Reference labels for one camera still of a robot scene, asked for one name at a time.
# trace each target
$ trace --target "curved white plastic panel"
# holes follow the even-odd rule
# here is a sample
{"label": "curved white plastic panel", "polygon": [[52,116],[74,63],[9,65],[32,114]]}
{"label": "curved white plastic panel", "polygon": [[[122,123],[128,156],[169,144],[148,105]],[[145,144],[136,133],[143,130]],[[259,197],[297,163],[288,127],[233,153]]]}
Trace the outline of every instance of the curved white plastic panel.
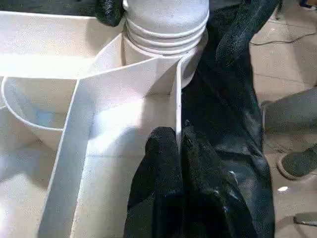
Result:
{"label": "curved white plastic panel", "polygon": [[57,150],[76,80],[6,77],[1,93],[8,109]]}

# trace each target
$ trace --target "white plastic partition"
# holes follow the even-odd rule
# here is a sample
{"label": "white plastic partition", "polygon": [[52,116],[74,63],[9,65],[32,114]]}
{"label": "white plastic partition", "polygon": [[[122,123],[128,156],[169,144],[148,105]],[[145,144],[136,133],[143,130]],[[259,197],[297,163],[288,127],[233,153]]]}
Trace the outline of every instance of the white plastic partition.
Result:
{"label": "white plastic partition", "polygon": [[157,126],[180,133],[180,111],[171,109],[180,107],[181,80],[174,76],[168,90],[156,91],[157,62],[78,82],[39,237],[122,236],[131,180],[148,135]]}

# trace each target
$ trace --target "white pipe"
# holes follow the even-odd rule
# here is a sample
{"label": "white pipe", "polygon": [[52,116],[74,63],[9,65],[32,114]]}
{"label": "white pipe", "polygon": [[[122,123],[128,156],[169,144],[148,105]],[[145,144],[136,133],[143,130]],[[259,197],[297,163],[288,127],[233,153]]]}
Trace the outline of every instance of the white pipe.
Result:
{"label": "white pipe", "polygon": [[126,31],[139,48],[157,55],[190,51],[203,37],[208,0],[124,0]]}

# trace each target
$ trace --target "white plastic container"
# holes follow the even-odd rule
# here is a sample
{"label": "white plastic container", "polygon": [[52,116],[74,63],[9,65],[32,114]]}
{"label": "white plastic container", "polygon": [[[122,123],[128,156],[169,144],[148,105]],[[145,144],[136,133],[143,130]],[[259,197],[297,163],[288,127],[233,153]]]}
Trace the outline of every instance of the white plastic container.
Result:
{"label": "white plastic container", "polygon": [[164,56],[142,50],[122,29],[123,22],[110,28],[92,17],[0,12],[7,106],[0,110],[0,169],[11,153],[14,168],[26,158],[26,167],[38,165],[48,177],[52,171],[40,191],[32,180],[0,183],[1,205],[13,214],[5,237],[121,236],[148,135],[170,126],[180,143],[181,87],[193,77],[207,34],[191,50]]}

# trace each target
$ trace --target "black garment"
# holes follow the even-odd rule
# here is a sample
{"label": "black garment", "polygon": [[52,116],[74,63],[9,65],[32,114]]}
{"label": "black garment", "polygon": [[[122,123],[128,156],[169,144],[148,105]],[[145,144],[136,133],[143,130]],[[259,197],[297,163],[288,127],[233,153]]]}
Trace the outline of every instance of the black garment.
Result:
{"label": "black garment", "polygon": [[183,126],[189,121],[203,131],[223,166],[235,174],[260,238],[274,237],[275,218],[249,41],[275,5],[275,0],[244,0],[211,12],[209,42],[182,91]]}
{"label": "black garment", "polygon": [[182,172],[186,237],[257,237],[235,174],[192,126],[183,129]]}
{"label": "black garment", "polygon": [[178,238],[183,221],[183,183],[175,132],[158,127],[131,184],[124,238]]}
{"label": "black garment", "polygon": [[155,129],[131,184],[124,238],[256,238],[235,174],[207,139],[183,130],[182,159],[174,131]]}
{"label": "black garment", "polygon": [[96,18],[103,24],[117,26],[123,13],[122,0],[97,0]]}

